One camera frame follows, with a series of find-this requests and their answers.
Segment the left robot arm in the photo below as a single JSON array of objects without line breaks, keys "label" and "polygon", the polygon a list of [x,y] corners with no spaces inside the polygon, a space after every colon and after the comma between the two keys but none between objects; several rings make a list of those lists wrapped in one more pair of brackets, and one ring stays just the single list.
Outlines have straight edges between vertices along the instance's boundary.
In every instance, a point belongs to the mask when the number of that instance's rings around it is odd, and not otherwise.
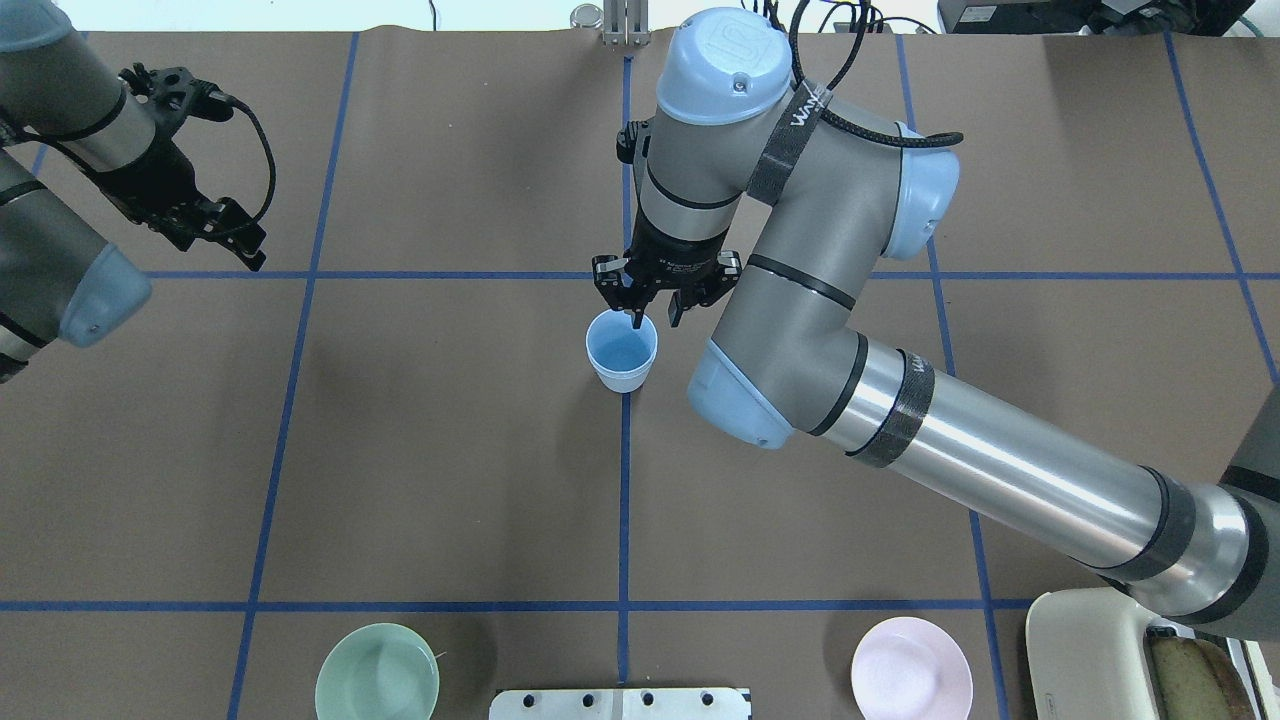
[{"label": "left robot arm", "polygon": [[63,155],[128,220],[187,251],[216,243],[262,268],[261,213],[198,190],[175,143],[192,117],[251,114],[242,100],[184,67],[111,70],[50,1],[1,5],[1,369],[10,380],[55,341],[96,345],[150,299],[150,278],[12,149]]}]

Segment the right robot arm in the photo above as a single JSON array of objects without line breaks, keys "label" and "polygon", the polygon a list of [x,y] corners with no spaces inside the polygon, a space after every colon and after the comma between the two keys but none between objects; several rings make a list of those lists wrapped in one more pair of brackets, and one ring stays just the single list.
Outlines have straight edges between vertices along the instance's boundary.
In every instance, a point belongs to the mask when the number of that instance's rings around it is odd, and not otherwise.
[{"label": "right robot arm", "polygon": [[[966,132],[940,274],[872,279],[852,324],[1130,462],[1213,484],[1277,374],[1277,41],[910,40],[879,95]],[[620,643],[731,612],[910,611],[1019,641],[1071,560],[810,436],[750,448],[684,396],[713,316],[653,378],[586,379],[608,480],[576,603]]]}]

